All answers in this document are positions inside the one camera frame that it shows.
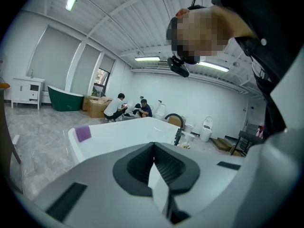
black faucet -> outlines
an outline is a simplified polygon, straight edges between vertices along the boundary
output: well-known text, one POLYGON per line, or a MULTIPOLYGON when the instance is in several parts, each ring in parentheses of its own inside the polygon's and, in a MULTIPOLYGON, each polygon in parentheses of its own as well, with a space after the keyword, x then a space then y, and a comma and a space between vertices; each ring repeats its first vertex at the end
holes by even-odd
POLYGON ((165 117, 165 119, 167 119, 169 116, 177 116, 179 119, 180 119, 180 128, 177 130, 176 134, 175 134, 175 142, 174 142, 174 145, 178 145, 179 144, 179 141, 181 139, 181 128, 184 126, 184 121, 182 119, 182 117, 178 114, 175 114, 175 113, 171 113, 169 115, 167 115, 165 117))

man in white shirt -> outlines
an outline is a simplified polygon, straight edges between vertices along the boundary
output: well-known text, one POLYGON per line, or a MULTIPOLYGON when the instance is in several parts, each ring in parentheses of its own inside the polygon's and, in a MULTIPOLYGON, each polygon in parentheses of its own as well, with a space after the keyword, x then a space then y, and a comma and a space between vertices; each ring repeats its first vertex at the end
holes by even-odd
POLYGON ((120 93, 116 99, 114 99, 108 107, 104 111, 104 116, 106 119, 109 119, 110 122, 115 122, 115 119, 121 116, 126 109, 127 106, 122 107, 124 100, 124 94, 120 93))

person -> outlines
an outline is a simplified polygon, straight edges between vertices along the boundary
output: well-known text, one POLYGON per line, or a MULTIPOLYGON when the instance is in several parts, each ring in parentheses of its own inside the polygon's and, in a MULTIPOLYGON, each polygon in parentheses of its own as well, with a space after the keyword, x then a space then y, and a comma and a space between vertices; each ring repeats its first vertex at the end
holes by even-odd
POLYGON ((141 104, 142 107, 140 109, 138 109, 138 114, 140 117, 152 117, 152 111, 150 106, 147 104, 147 100, 146 99, 142 99, 141 100, 141 104))
POLYGON ((256 85, 266 102, 264 139, 285 129, 270 93, 304 43, 302 23, 297 21, 302 0, 292 1, 289 7, 280 6, 282 0, 212 0, 209 8, 180 9, 177 24, 171 20, 167 30, 167 39, 174 39, 182 57, 215 56, 229 39, 236 40, 251 57, 256 85))
POLYGON ((104 110, 104 116, 110 122, 115 122, 115 120, 124 114, 125 110, 128 109, 127 106, 122 107, 124 100, 124 94, 120 93, 116 99, 114 99, 104 110))

purple object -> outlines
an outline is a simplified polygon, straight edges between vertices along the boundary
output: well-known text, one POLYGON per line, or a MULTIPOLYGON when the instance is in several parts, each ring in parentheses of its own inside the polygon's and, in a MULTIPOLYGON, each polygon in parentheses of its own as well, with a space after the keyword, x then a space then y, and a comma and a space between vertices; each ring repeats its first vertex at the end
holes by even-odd
POLYGON ((77 134, 79 142, 82 142, 86 139, 91 138, 91 131, 90 131, 89 126, 76 127, 75 130, 76 130, 76 134, 77 134))

marble floor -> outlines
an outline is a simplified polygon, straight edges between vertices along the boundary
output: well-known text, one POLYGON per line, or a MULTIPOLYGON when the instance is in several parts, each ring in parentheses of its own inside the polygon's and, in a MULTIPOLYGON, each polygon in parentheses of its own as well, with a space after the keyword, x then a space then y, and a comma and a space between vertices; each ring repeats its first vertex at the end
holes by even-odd
MULTIPOLYGON (((91 118, 87 112, 57 112, 51 106, 19 104, 14 109, 5 104, 5 116, 11 138, 20 135, 16 146, 23 162, 24 195, 30 200, 58 176, 74 166, 69 152, 67 132, 76 126, 107 123, 102 118, 91 118)), ((211 142, 198 137, 191 142, 189 151, 228 154, 219 151, 211 142)), ((17 182, 19 165, 12 157, 11 175, 17 182)))

